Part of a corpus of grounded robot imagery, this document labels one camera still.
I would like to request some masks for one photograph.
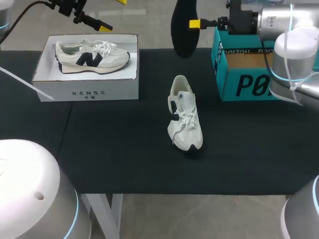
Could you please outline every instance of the shoe tongue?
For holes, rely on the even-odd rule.
[[[178,92],[179,104],[183,111],[192,108],[195,105],[195,96],[191,92]]]

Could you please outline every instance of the white table leg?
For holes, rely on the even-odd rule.
[[[82,202],[84,203],[86,210],[88,211],[88,214],[90,214],[91,204],[90,204],[89,199],[86,196],[86,194],[81,194],[81,199],[82,199]]]
[[[105,194],[86,194],[106,239],[120,239],[119,229]]]
[[[113,213],[114,221],[119,231],[121,227],[122,205],[123,194],[113,194],[111,210]]]

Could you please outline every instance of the white shoe box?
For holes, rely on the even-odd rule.
[[[130,53],[128,64],[119,71],[106,75],[95,72],[63,74],[55,58],[55,43],[108,41]],[[33,76],[33,85],[55,101],[132,100],[139,98],[138,36],[133,34],[56,35],[50,36]],[[38,94],[42,102],[52,101]]]

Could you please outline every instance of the new balance sneaker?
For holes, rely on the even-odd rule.
[[[116,48],[116,44],[107,41],[83,40],[78,44],[57,42],[55,53],[60,71],[64,74],[88,71],[108,74],[123,68],[130,59],[128,51]]]
[[[168,97],[171,113],[168,134],[178,148],[184,151],[196,151],[203,145],[195,94],[185,76],[176,76]]]

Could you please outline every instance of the black table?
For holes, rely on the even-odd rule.
[[[30,82],[40,52],[2,52]],[[140,100],[41,103],[0,73],[0,139],[46,147],[80,193],[293,194],[319,173],[319,113],[291,103],[221,102],[210,49],[190,59],[141,50]],[[204,145],[177,150],[167,97],[183,74],[196,94]]]

